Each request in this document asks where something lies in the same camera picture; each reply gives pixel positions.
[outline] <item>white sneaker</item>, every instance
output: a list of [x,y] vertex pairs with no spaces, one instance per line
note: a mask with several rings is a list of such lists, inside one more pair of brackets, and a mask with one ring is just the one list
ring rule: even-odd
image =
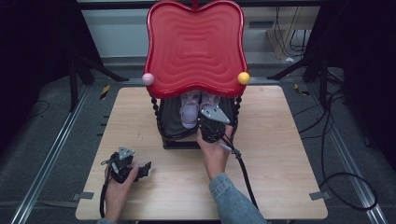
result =
[[189,91],[180,96],[181,108],[180,118],[181,123],[187,129],[196,126],[198,119],[198,103],[200,98],[200,91]]
[[207,92],[202,92],[202,102],[200,104],[200,109],[214,109],[219,106],[220,97]]

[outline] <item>pink ball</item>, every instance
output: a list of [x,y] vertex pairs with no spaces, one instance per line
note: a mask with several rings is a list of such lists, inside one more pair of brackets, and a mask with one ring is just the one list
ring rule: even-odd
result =
[[142,80],[146,86],[149,86],[154,82],[154,76],[151,73],[146,73],[142,76]]

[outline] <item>metal rail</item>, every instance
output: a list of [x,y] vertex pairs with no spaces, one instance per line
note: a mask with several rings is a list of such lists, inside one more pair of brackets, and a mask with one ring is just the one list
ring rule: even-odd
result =
[[[312,84],[308,83],[307,86],[308,86],[310,92],[315,92],[314,88],[312,87]],[[320,102],[319,102],[316,94],[312,94],[312,95],[313,95],[316,103],[318,105],[320,105]],[[318,106],[318,110],[321,114],[324,112],[324,110],[321,106]],[[340,156],[341,162],[344,164],[346,171],[349,173],[352,173],[354,175],[363,177],[363,174],[361,173],[361,169],[359,168],[359,165],[352,158],[343,138],[341,137],[341,134],[338,132],[335,125],[333,125],[330,130],[330,137],[331,137],[332,142],[334,143],[334,146]],[[374,199],[374,195],[372,194],[370,188],[363,182],[359,181],[357,178],[350,178],[350,180],[351,180],[352,185],[354,186],[359,198],[361,199],[361,203],[365,207],[372,205],[375,199]],[[370,220],[373,224],[388,224],[388,221],[385,218],[379,204],[374,209],[367,211],[367,216],[370,218]]]
[[31,187],[29,188],[26,195],[23,197],[20,205],[18,206],[16,212],[14,213],[13,218],[11,219],[12,224],[16,223],[25,223],[27,218],[29,217],[30,213],[32,212],[33,207],[35,206],[35,202],[44,188],[46,181],[52,171],[52,168],[58,159],[59,154],[61,153],[64,142],[66,141],[74,122],[79,114],[80,109],[82,108],[86,95],[91,87],[90,86],[83,86],[81,90],[81,94],[79,96],[79,103],[76,106],[76,109],[69,113],[64,122],[64,126],[60,130],[58,136],[55,139],[54,144],[52,145],[47,158],[44,160],[43,164],[41,165],[40,170],[38,171],[37,176]]

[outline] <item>blue sleeve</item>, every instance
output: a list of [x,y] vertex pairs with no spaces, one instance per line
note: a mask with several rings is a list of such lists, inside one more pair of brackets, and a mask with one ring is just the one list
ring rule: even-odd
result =
[[222,224],[267,223],[259,210],[233,185],[226,174],[214,177],[209,183],[209,189],[218,206]]
[[101,219],[99,219],[99,220],[96,222],[96,224],[117,224],[117,223],[112,222],[112,221],[110,221],[110,220],[108,220],[108,219],[105,219],[105,218],[101,218]]

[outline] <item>yellow ball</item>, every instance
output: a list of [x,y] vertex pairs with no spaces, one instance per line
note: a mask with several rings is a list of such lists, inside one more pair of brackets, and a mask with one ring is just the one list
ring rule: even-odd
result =
[[242,85],[246,85],[248,84],[248,81],[250,80],[250,75],[246,72],[241,72],[238,75],[238,81],[239,83],[241,83]]

